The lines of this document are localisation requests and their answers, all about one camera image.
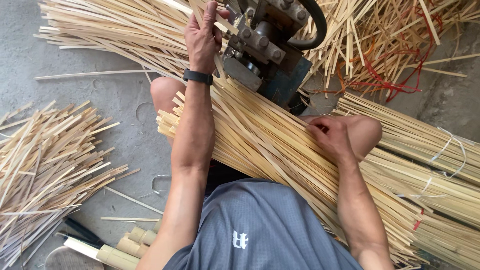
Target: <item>watch strap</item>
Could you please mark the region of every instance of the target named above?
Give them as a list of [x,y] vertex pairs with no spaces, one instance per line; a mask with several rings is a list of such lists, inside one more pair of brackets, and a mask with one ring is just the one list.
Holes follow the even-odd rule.
[[213,76],[211,74],[200,73],[196,71],[191,71],[190,69],[185,69],[183,73],[183,80],[187,82],[188,80],[193,80],[196,82],[205,83],[208,86],[213,84]]

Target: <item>man's left arm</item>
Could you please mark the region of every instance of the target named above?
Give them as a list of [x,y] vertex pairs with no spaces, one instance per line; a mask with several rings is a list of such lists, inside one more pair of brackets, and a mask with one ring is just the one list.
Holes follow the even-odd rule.
[[[215,1],[207,4],[201,29],[193,14],[185,27],[191,71],[212,74],[215,70],[214,55],[222,46],[222,32],[214,26],[216,8]],[[224,18],[229,14],[225,11],[218,13]],[[214,145],[210,87],[189,80],[181,122],[172,147],[172,184],[162,226],[138,264],[138,270],[164,268],[177,251],[195,241]]]

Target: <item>man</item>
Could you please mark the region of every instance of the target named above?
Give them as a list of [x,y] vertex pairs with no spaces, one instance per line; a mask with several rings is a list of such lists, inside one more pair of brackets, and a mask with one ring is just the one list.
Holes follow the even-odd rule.
[[[215,1],[207,4],[202,28],[195,16],[185,27],[190,70],[202,74],[214,72],[214,54],[222,44],[222,33],[214,26],[216,8]],[[226,18],[228,11],[218,14]],[[155,110],[172,112],[178,91],[185,95],[185,107],[175,140],[169,140],[170,194],[162,227],[138,270],[394,269],[382,219],[358,166],[381,139],[377,121],[362,116],[303,118],[338,166],[338,217],[349,254],[290,187],[210,162],[215,126],[208,85],[191,79],[185,87],[159,78],[151,88]],[[207,187],[210,196],[205,199]]]

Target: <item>man's right hand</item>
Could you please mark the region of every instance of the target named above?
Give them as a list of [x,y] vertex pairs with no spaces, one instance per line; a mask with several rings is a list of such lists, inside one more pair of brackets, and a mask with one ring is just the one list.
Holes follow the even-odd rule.
[[336,161],[337,166],[356,162],[348,138],[347,124],[331,116],[322,116],[310,121],[306,128],[317,139],[318,146]]
[[[209,2],[200,28],[195,14],[185,27],[185,43],[190,57],[190,70],[204,74],[215,71],[214,56],[222,49],[222,31],[214,25],[217,14],[217,2]],[[230,15],[227,10],[218,11],[218,15],[226,19]]]

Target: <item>man's right arm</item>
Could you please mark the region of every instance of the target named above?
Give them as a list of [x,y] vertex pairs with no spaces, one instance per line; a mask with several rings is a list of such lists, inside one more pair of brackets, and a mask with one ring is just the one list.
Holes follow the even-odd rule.
[[365,270],[393,270],[384,224],[361,175],[346,125],[326,116],[311,121],[307,129],[338,166],[338,217],[352,256]]

